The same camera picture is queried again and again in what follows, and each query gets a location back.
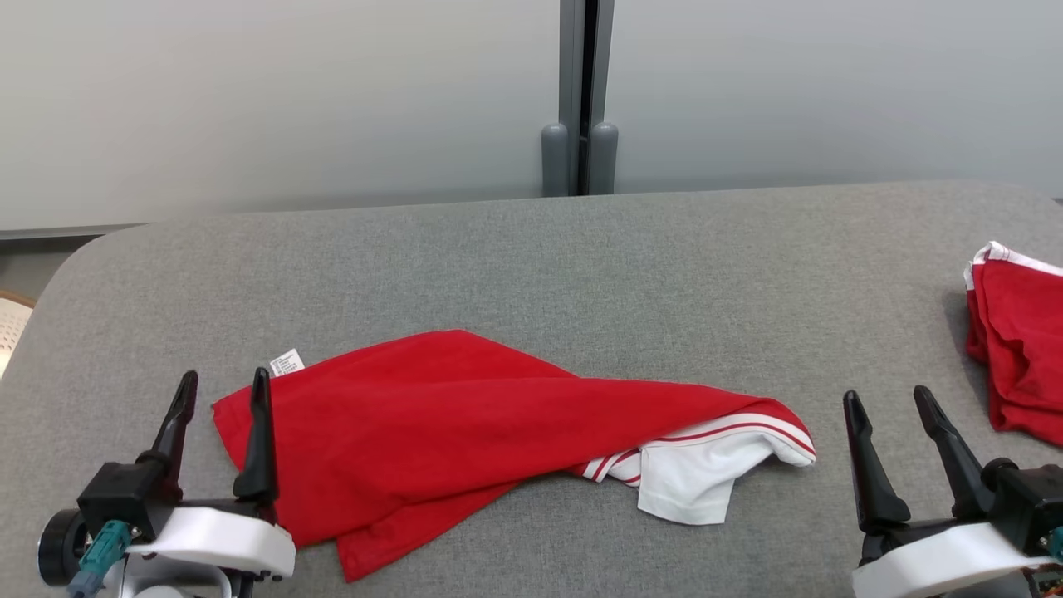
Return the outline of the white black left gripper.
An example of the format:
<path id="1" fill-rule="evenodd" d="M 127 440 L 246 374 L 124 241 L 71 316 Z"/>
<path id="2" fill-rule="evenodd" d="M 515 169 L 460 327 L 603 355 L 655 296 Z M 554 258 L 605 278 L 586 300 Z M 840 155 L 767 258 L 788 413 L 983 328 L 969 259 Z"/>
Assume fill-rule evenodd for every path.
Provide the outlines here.
<path id="1" fill-rule="evenodd" d="M 185 372 L 159 431 L 135 464 L 154 473 L 152 488 L 182 501 L 179 485 L 185 439 L 195 417 L 198 372 Z M 242 472 L 234 481 L 240 502 L 273 505 L 280 496 L 276 439 L 271 408 L 270 372 L 256 368 L 249 400 L 251 427 Z M 200 565 L 250 574 L 290 578 L 296 574 L 296 542 L 288 530 L 257 516 L 236 514 L 210 506 L 176 507 L 148 553 Z"/>

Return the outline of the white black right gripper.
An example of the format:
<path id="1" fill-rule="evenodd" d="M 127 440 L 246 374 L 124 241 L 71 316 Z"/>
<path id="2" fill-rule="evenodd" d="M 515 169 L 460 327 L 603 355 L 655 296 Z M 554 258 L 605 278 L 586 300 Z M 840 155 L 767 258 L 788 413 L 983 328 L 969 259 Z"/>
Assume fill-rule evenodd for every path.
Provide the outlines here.
<path id="1" fill-rule="evenodd" d="M 859 394 L 843 398 L 855 511 L 865 534 L 853 571 L 857 597 L 1059 597 L 1061 522 L 1005 531 L 986 518 L 994 493 L 982 466 L 928 387 L 914 387 L 923 430 L 934 442 L 956 519 L 909 525 L 909 507 L 874 449 L 874 427 Z"/>

